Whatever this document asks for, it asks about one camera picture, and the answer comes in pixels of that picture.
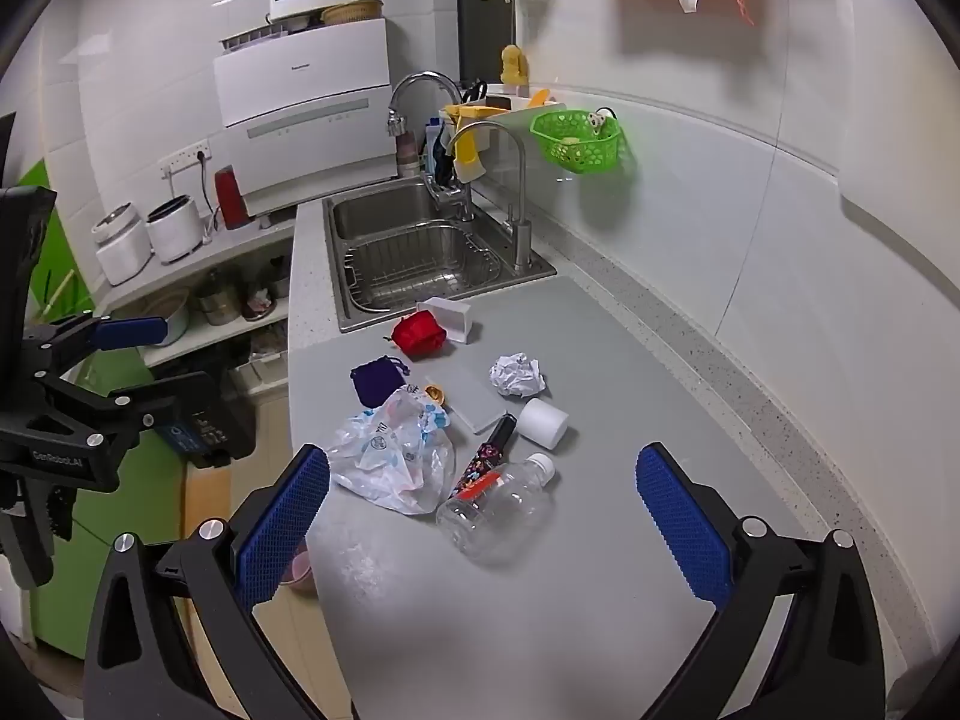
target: electrical outlet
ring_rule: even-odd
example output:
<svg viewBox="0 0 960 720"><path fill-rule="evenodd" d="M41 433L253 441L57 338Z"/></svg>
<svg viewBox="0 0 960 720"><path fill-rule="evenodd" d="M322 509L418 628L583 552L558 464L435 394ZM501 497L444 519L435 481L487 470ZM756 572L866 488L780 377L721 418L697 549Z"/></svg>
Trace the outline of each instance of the electrical outlet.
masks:
<svg viewBox="0 0 960 720"><path fill-rule="evenodd" d="M181 148L179 151L174 151L172 154L168 154L160 162L157 162L157 167L160 168L160 177L166 178L167 172L170 172L172 175L179 173L181 170L186 170L192 165L197 165L197 154L203 151L203 156L206 157L206 160L210 159L210 141L198 141L192 146L186 146L186 148Z"/></svg>

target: double sink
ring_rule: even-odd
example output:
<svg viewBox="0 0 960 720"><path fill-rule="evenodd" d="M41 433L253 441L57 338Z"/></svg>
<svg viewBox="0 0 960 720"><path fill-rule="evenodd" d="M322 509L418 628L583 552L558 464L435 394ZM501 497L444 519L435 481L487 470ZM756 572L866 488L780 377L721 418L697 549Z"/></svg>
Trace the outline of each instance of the double sink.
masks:
<svg viewBox="0 0 960 720"><path fill-rule="evenodd" d="M472 221L458 220L419 178L335 194L323 224L344 333L426 298L468 298L557 272L535 252L529 268L515 269L508 229L478 209Z"/></svg>

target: white rice cooker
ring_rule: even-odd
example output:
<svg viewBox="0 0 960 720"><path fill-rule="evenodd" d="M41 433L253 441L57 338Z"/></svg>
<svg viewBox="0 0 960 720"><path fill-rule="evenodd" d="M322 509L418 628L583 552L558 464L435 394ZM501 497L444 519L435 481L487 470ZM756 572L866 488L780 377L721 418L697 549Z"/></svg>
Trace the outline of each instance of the white rice cooker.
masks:
<svg viewBox="0 0 960 720"><path fill-rule="evenodd" d="M169 265L203 243L200 212L189 194L181 194L150 211L147 233L160 261Z"/></svg>
<svg viewBox="0 0 960 720"><path fill-rule="evenodd" d="M147 226L129 203L98 221L91 234L100 267L114 287L139 274L152 255Z"/></svg>

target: dish rack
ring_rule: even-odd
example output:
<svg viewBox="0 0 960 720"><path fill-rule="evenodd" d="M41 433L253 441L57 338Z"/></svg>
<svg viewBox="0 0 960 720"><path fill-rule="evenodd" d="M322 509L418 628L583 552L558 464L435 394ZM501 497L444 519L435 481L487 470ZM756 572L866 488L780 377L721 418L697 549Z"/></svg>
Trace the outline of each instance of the dish rack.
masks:
<svg viewBox="0 0 960 720"><path fill-rule="evenodd" d="M427 223L366 242L344 255L350 302L372 313L482 287L500 276L500 268L491 250L479 247L450 223Z"/></svg>

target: bottle cap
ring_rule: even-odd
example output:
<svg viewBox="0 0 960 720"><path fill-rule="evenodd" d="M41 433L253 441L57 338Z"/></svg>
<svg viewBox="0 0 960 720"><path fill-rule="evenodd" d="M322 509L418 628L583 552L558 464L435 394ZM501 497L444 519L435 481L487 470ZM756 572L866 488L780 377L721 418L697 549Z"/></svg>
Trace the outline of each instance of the bottle cap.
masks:
<svg viewBox="0 0 960 720"><path fill-rule="evenodd" d="M541 467L541 470L546 474L546 479L544 479L544 484L553 479L553 475L557 472L557 468L554 466L553 461L544 453L535 452L527 458L527 463L536 463Z"/></svg>

